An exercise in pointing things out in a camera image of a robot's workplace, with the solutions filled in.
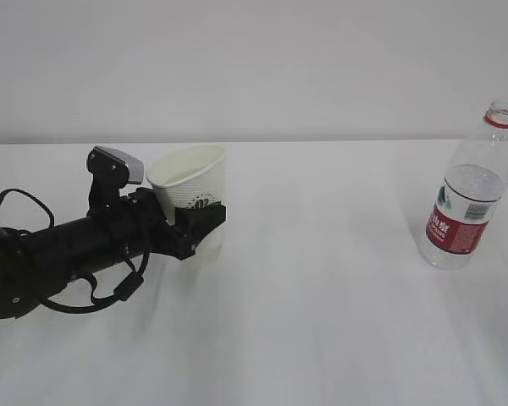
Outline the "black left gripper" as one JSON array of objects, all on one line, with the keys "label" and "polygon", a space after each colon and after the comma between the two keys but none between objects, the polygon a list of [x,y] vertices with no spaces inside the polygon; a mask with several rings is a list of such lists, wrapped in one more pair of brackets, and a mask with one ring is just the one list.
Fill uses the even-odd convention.
[{"label": "black left gripper", "polygon": [[172,226],[152,189],[138,188],[122,197],[125,210],[141,228],[141,241],[152,253],[175,259],[187,259],[195,254],[195,245],[226,221],[227,208],[211,204],[197,209],[174,210]]}]

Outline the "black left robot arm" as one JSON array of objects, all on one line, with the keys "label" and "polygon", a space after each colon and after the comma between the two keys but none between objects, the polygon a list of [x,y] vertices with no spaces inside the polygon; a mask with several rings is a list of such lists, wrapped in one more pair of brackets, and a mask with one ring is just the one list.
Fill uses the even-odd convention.
[{"label": "black left robot arm", "polygon": [[[38,306],[64,314],[90,314],[125,302],[143,284],[151,254],[185,260],[226,220],[219,202],[177,208],[169,223],[147,188],[91,208],[81,219],[31,233],[0,226],[0,319],[20,318]],[[60,304],[52,297],[76,280],[97,288],[95,273],[124,263],[129,274],[105,297],[90,304]]]}]

